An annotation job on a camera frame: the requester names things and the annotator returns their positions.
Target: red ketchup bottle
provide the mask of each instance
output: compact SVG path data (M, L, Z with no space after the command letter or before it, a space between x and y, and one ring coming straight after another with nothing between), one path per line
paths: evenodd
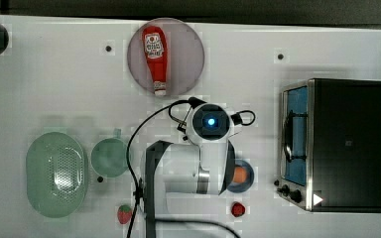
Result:
M157 96L166 95L167 44L163 30L150 26L142 33L145 57L154 83L154 93Z

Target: mint green dish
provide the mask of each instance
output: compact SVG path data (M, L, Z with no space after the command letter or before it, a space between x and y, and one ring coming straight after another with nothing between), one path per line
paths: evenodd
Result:
M126 144L120 139L121 130L115 129L114 137L100 141L91 153L94 170L106 178L116 178L128 170Z
M40 214L59 218L82 203L87 186L87 159L70 136L47 133L30 146L26 158L27 196Z

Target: round plate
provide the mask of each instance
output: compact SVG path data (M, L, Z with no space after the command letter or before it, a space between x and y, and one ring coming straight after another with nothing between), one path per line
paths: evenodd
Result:
M30 146L26 158L27 196L44 216L68 216L82 203L87 190L87 159L70 136L47 133Z
M160 27L168 46L166 95L180 95L191 90L203 70L204 51L197 33L186 23L172 18L159 18L142 26L128 47L128 66L134 79L154 93L153 79L147 66L142 32L148 26Z
M234 193L240 193L240 192L246 191L247 189L249 189L250 186L252 186L253 180L255 178L255 174L253 173L253 169L249 165L249 163L243 160L236 160L235 165L243 168L246 171L248 176L246 181L242 183L237 183L232 181L231 184L227 187L227 190Z
M128 170L125 143L117 138L100 141L92 149L91 165L99 175L106 178L122 175Z

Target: green strainer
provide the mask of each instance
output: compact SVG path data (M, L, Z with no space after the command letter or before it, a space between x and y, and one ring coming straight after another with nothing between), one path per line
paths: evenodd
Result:
M27 163L27 196L44 216L70 215L82 203L88 186L87 159L70 136L47 133L30 146Z

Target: ketchup label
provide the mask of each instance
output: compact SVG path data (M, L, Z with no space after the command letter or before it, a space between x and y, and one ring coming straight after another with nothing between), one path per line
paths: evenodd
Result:
M149 59L157 59L163 55L163 44L160 34L152 33L145 35L145 52Z

